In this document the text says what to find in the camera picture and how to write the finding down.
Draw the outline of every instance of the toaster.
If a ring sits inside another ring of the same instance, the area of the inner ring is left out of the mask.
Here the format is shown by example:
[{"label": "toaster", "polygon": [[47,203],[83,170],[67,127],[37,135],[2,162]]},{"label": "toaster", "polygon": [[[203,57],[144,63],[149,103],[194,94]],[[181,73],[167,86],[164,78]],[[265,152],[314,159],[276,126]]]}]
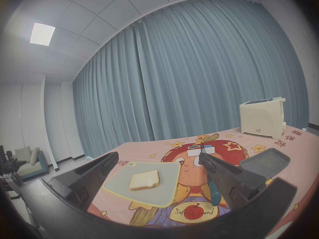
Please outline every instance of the toaster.
[{"label": "toaster", "polygon": [[241,133],[253,133],[279,139],[286,128],[285,98],[249,101],[239,105]]}]

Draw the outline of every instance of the gray cutting board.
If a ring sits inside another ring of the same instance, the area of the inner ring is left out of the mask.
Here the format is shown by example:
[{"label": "gray cutting board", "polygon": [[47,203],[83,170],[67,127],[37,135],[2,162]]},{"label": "gray cutting board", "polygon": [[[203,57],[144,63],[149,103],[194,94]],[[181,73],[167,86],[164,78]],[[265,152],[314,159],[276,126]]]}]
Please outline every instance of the gray cutting board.
[{"label": "gray cutting board", "polygon": [[[147,163],[132,161],[106,182],[103,188],[113,194],[140,204],[165,208],[173,202],[180,168],[179,162]],[[137,191],[129,190],[132,174],[155,169],[159,173],[159,185],[157,187]]]}]

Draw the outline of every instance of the bread slice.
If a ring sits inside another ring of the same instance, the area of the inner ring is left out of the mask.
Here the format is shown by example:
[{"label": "bread slice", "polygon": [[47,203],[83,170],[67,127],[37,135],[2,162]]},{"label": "bread slice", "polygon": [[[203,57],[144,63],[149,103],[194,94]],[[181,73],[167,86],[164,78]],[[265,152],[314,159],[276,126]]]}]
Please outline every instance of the bread slice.
[{"label": "bread slice", "polygon": [[132,174],[129,184],[129,190],[136,191],[142,189],[151,189],[160,184],[158,170],[152,170],[144,173]]}]

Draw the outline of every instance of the pink tablecloth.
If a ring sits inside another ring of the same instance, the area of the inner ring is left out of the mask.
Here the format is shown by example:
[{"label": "pink tablecloth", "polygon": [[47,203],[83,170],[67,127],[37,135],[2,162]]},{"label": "pink tablecloth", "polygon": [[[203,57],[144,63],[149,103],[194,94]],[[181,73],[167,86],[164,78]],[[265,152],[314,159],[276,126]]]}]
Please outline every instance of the pink tablecloth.
[{"label": "pink tablecloth", "polygon": [[280,140],[242,134],[240,128],[235,128],[187,138],[122,144],[112,150],[119,153],[119,162],[106,181],[130,161],[168,162],[182,157],[185,161],[181,166],[175,200],[170,207],[161,209],[131,202],[101,187],[88,212],[124,224],[164,227],[198,222],[185,217],[183,213],[185,208],[194,203],[207,206],[208,209],[204,208],[204,211],[206,215],[209,214],[207,217],[210,219],[228,212],[229,208],[223,200],[215,210],[210,210],[212,207],[205,205],[210,200],[205,171],[203,167],[194,164],[195,157],[187,157],[187,147],[202,142],[213,145],[220,158],[234,165],[239,165],[242,159],[268,148],[276,148],[290,157],[289,165],[275,177],[297,186],[298,191],[284,218],[273,232],[293,221],[301,213],[318,184],[319,137],[291,126],[287,126]]}]

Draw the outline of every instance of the white wall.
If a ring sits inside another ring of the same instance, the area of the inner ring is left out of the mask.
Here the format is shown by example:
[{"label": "white wall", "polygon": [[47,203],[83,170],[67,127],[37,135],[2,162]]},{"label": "white wall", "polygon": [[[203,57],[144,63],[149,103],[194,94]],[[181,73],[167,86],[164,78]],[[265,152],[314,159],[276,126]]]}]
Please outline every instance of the white wall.
[{"label": "white wall", "polygon": [[61,86],[45,85],[44,117],[48,139],[56,162],[70,157],[62,125]]},{"label": "white wall", "polygon": [[78,135],[77,123],[75,121],[73,86],[71,82],[61,82],[61,113],[63,129],[71,157],[75,158],[83,155],[84,151]]},{"label": "white wall", "polygon": [[288,36],[305,75],[309,99],[309,123],[319,125],[318,37],[293,0],[262,0]]},{"label": "white wall", "polygon": [[21,85],[0,86],[0,145],[4,151],[25,147],[20,121]]},{"label": "white wall", "polygon": [[46,161],[52,164],[44,141],[40,120],[41,85],[22,85],[21,95],[21,125],[24,143],[31,151],[39,147]]}]

